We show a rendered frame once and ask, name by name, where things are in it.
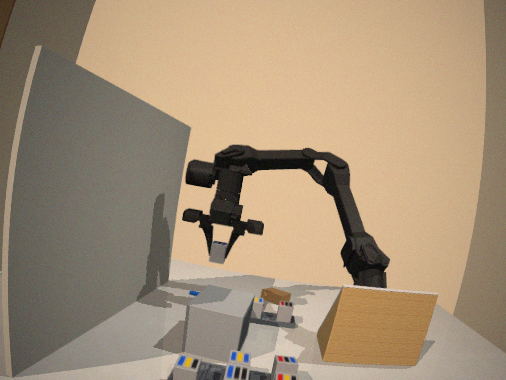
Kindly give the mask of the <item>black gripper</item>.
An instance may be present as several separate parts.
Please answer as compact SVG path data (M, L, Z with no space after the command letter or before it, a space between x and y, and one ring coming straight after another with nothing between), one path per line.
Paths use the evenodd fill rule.
M236 197L236 204L239 204L240 195L239 193L231 193L231 192L225 192L221 190L216 190L217 194L221 194L221 199L229 200L230 196ZM215 194L216 194L215 193ZM202 228L206 237L207 242L207 248L208 248L208 255L210 255L210 249L211 245L213 243L213 230L214 225L221 225L225 226L220 223L212 223L210 222L210 215L203 214L203 211L195 210L195 209L187 209L183 212L183 221L192 222L195 223L196 221L200 220L200 224L198 225L199 228ZM248 219L247 222L244 221L235 221L231 220L231 224L227 227L233 227L233 231L231 232L228 244L227 244L227 251L225 254L225 259L227 259L228 255L230 254L230 250L236 241L236 239L239 237L239 235L244 236L245 232L247 231L249 234L259 235L263 236L263 230L264 230L264 224L262 221L256 221Z

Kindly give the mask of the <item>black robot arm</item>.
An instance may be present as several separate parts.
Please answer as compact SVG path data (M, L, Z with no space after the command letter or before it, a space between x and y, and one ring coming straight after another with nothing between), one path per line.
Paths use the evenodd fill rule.
M324 175L314 165L315 160L328 162ZM356 201L349 187L350 171L347 161L331 152L303 150L258 150L250 145L231 145L215 154L213 162L192 160L186 171L186 184L240 193L243 177L259 170L302 169L323 186L336 204L346 242L340 251L344 267L352 275L353 286L387 288L386 272L390 259L367 234ZM216 196L217 195L217 196ZM235 198L235 199L234 199ZM215 194L210 204L210 222L225 226L231 220L240 221L243 205L236 197L221 199Z

